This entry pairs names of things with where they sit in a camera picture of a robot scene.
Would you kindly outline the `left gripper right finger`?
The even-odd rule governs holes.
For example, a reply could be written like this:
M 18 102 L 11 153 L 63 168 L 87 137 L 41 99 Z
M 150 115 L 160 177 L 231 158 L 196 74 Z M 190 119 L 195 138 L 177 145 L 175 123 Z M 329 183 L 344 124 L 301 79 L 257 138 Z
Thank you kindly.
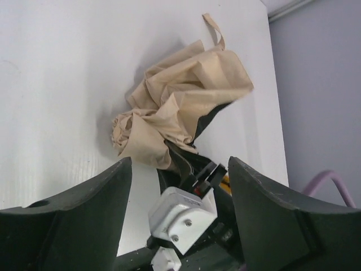
M 247 270 L 359 270 L 360 210 L 294 191 L 228 161 Z

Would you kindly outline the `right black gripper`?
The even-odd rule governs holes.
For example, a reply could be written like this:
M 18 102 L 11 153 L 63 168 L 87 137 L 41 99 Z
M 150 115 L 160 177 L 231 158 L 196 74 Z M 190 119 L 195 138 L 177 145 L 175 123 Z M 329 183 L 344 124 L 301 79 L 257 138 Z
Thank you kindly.
M 241 270 L 244 257 L 231 195 L 221 187 L 227 171 L 186 163 L 181 176 L 159 171 L 161 194 L 148 213 L 143 248 L 119 256 L 116 270 Z

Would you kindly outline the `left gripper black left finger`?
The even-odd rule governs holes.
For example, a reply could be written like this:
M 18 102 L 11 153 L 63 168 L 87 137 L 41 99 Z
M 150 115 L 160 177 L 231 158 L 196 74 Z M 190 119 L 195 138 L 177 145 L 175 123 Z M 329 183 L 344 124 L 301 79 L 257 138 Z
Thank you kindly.
M 1 269 L 112 270 L 131 183 L 124 158 L 62 193 L 1 210 Z

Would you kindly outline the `beige folding umbrella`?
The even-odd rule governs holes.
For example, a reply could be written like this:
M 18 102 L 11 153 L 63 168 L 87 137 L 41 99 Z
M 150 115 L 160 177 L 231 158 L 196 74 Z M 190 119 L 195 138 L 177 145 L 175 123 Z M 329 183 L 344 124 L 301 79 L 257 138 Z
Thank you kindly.
M 174 155 L 196 155 L 194 140 L 215 115 L 252 90 L 223 38 L 209 50 L 196 41 L 145 71 L 127 98 L 131 109 L 113 121 L 113 146 L 119 157 L 156 168 L 161 190 L 180 186 L 186 180 Z

